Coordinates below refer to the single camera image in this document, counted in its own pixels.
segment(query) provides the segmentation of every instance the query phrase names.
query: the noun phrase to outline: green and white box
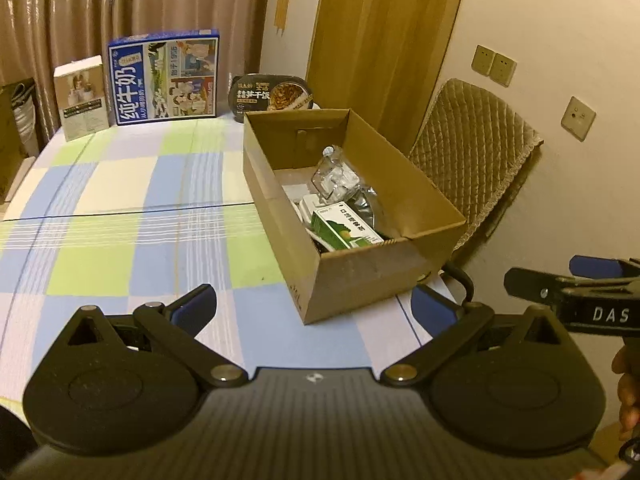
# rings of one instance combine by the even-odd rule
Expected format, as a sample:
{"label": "green and white box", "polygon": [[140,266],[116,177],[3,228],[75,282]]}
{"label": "green and white box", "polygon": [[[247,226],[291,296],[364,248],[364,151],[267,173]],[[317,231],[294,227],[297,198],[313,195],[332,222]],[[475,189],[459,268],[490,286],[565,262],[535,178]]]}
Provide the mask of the green and white box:
{"label": "green and white box", "polygon": [[380,235],[344,202],[319,207],[311,227],[336,250],[366,247],[383,241]]}

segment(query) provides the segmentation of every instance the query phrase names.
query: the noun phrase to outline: electrical outlet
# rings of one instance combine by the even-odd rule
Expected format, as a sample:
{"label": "electrical outlet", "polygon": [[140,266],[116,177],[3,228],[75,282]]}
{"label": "electrical outlet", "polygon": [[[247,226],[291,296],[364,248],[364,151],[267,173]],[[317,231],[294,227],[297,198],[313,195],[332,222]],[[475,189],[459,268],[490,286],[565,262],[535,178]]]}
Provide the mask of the electrical outlet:
{"label": "electrical outlet", "polygon": [[471,68],[482,75],[489,75],[491,63],[494,62],[495,52],[485,46],[478,45],[474,60],[471,62]]}
{"label": "electrical outlet", "polygon": [[502,54],[496,54],[494,63],[491,65],[489,77],[502,86],[509,86],[513,73],[516,71],[517,63]]}
{"label": "electrical outlet", "polygon": [[574,96],[569,101],[561,124],[565,130],[570,131],[582,141],[589,133],[595,118],[596,112]]}

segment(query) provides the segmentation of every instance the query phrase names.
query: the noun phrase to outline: human hand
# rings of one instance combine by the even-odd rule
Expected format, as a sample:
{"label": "human hand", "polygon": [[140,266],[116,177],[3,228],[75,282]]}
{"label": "human hand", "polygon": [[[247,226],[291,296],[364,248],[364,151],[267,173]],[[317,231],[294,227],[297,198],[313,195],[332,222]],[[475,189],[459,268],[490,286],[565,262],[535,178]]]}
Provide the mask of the human hand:
{"label": "human hand", "polygon": [[623,374],[618,381],[618,398],[620,399],[620,440],[629,440],[633,429],[640,421],[640,378],[633,375],[632,370],[640,368],[640,352],[624,345],[613,358],[611,370],[615,374]]}

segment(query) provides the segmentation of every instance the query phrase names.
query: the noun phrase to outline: beige wall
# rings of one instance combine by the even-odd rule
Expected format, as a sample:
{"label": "beige wall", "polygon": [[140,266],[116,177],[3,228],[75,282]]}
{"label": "beige wall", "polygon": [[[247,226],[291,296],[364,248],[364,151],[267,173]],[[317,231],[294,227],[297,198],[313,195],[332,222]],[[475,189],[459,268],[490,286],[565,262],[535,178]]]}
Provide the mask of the beige wall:
{"label": "beige wall", "polygon": [[[477,44],[518,62],[509,88],[470,68]],[[438,88],[457,77],[511,104],[545,139],[542,158],[497,231],[467,265],[476,298],[526,303],[502,288],[511,266],[568,273],[574,254],[640,255],[640,0],[462,0]],[[560,120],[575,95],[598,116],[584,143]],[[578,336],[618,416],[618,338]]]}
{"label": "beige wall", "polygon": [[277,1],[267,4],[260,72],[305,78],[318,0],[289,0],[284,32],[273,25]]}

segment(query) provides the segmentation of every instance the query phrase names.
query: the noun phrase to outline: blue box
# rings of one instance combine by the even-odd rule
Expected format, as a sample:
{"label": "blue box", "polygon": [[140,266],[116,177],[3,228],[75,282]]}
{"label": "blue box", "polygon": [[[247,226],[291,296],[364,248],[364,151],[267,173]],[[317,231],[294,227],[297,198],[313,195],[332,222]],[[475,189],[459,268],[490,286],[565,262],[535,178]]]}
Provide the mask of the blue box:
{"label": "blue box", "polygon": [[109,44],[118,124],[216,116],[220,35],[160,32]]}

